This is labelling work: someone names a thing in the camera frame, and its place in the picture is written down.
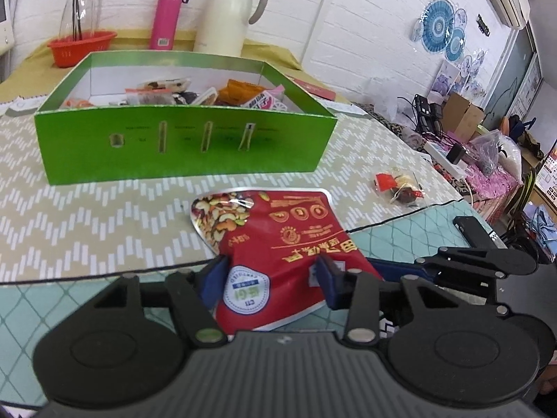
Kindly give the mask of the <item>red mixed nuts bag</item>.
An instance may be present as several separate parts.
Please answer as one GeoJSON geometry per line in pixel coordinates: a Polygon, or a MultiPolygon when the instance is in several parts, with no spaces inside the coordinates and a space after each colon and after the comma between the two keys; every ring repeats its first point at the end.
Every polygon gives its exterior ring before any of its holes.
{"type": "Polygon", "coordinates": [[[326,255],[342,271],[376,269],[343,230],[323,189],[230,189],[197,197],[195,231],[228,277],[214,316],[228,335],[271,330],[322,307],[315,263],[326,255]]]}

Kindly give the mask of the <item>cracker snack packet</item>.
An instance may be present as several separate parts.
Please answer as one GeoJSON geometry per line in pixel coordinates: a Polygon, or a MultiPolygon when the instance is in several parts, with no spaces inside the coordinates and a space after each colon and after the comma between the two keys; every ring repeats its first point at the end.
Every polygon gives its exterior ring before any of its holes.
{"type": "Polygon", "coordinates": [[[199,94],[192,101],[191,106],[212,106],[218,98],[218,91],[215,87],[210,87],[204,93],[199,94]]]}

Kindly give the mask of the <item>orange clear snack packet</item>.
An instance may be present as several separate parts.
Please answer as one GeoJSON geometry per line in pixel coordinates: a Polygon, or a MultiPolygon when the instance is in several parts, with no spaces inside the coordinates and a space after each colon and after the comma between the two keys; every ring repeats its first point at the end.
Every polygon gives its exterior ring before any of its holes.
{"type": "Polygon", "coordinates": [[[227,86],[218,91],[217,101],[227,106],[242,106],[263,91],[263,86],[229,79],[227,86]]]}

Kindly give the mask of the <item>dark red meat snack packet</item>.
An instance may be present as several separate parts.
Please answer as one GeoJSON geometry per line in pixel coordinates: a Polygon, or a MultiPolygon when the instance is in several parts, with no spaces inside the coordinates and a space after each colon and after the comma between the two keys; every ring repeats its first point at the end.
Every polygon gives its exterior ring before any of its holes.
{"type": "Polygon", "coordinates": [[[189,78],[144,82],[136,88],[126,89],[126,102],[132,106],[190,105],[199,97],[198,93],[189,90],[191,83],[189,78]]]}

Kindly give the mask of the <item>clear wrapped pastry snack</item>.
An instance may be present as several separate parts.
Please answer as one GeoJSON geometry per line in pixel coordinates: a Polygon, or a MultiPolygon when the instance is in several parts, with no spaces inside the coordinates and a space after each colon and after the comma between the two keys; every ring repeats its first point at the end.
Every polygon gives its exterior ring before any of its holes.
{"type": "Polygon", "coordinates": [[[394,169],[375,174],[376,193],[390,204],[415,207],[424,200],[424,192],[414,173],[394,169]]]}

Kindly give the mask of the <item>brown cardboard box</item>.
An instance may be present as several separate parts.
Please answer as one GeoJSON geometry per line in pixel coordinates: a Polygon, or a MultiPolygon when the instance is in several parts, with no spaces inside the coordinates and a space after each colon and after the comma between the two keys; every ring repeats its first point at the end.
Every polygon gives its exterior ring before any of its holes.
{"type": "Polygon", "coordinates": [[[442,127],[457,141],[468,142],[484,117],[481,108],[460,94],[451,93],[443,107],[442,127]]]}

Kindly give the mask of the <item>green cardboard box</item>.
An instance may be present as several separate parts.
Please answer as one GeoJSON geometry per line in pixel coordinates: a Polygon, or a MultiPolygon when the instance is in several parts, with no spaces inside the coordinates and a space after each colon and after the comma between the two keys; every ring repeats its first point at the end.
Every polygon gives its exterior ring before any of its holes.
{"type": "Polygon", "coordinates": [[[180,51],[104,51],[85,57],[34,117],[52,185],[213,174],[315,170],[336,117],[265,61],[180,51]],[[284,109],[137,105],[126,94],[183,78],[194,93],[229,80],[282,88],[284,109]]]}

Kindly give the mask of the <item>red envelope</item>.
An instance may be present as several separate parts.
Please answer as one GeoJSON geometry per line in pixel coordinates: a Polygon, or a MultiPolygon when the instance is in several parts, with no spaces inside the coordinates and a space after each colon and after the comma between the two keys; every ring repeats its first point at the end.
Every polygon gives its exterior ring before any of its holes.
{"type": "Polygon", "coordinates": [[[323,88],[321,86],[315,85],[315,84],[311,84],[307,81],[304,81],[300,78],[296,78],[296,77],[290,77],[290,80],[292,80],[295,84],[297,84],[298,86],[300,86],[300,88],[304,89],[307,93],[312,94],[313,96],[319,97],[321,99],[324,100],[328,100],[328,101],[335,101],[336,100],[336,93],[323,88]]]}

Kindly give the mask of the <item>cream thermal jug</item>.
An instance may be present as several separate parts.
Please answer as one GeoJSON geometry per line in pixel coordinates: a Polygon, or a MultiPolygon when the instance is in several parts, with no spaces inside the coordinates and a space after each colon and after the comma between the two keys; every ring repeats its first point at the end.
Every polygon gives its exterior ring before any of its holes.
{"type": "Polygon", "coordinates": [[[248,27],[264,14],[268,0],[208,0],[195,34],[194,51],[240,57],[248,27]]]}

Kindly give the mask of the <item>red plastic basket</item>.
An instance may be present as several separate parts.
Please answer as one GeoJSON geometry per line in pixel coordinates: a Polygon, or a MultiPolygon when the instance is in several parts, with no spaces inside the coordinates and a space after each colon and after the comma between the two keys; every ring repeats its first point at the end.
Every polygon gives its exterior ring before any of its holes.
{"type": "Polygon", "coordinates": [[[111,41],[117,37],[115,31],[102,30],[93,34],[87,32],[81,40],[73,41],[72,37],[48,41],[54,64],[59,68],[70,68],[80,63],[84,57],[98,51],[106,51],[111,41]]]}

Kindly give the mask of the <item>pink thermos bottle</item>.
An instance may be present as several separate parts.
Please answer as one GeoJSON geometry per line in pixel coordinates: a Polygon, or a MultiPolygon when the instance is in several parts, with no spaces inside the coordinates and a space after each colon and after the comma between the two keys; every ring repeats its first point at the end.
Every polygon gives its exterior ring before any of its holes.
{"type": "Polygon", "coordinates": [[[158,0],[149,48],[172,50],[181,7],[189,0],[158,0]]]}

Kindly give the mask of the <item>black chopsticks pair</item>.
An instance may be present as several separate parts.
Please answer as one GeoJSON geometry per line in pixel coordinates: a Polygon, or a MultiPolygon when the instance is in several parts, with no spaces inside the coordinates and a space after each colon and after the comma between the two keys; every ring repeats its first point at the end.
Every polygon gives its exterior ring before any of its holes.
{"type": "Polygon", "coordinates": [[[79,9],[79,0],[72,0],[72,30],[73,40],[82,40],[81,17],[79,9]]]}

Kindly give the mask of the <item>clear glass carafe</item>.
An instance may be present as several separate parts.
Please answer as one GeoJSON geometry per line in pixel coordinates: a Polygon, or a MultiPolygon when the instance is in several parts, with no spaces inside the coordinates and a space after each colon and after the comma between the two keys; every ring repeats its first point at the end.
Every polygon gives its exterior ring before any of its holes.
{"type": "MultiPolygon", "coordinates": [[[[79,0],[81,17],[82,38],[87,32],[94,33],[98,27],[98,8],[97,0],[79,0]]],[[[72,0],[66,0],[61,16],[58,37],[72,37],[72,0]]]]}

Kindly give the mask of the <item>white water dispenser with screen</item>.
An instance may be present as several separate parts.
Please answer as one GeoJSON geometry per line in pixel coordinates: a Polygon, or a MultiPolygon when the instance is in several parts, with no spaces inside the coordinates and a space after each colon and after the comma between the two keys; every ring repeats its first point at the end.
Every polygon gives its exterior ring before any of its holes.
{"type": "Polygon", "coordinates": [[[10,51],[15,45],[13,31],[13,17],[17,0],[1,0],[0,23],[0,54],[1,54],[1,81],[4,81],[10,71],[10,51]]]}

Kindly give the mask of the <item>blue round wall decorations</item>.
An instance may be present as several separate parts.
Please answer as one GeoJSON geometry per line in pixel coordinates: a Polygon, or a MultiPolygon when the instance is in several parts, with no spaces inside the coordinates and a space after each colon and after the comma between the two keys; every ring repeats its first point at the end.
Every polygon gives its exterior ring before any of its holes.
{"type": "Polygon", "coordinates": [[[410,40],[420,42],[430,54],[443,54],[449,62],[464,57],[468,16],[450,0],[431,0],[416,19],[410,40]]]}

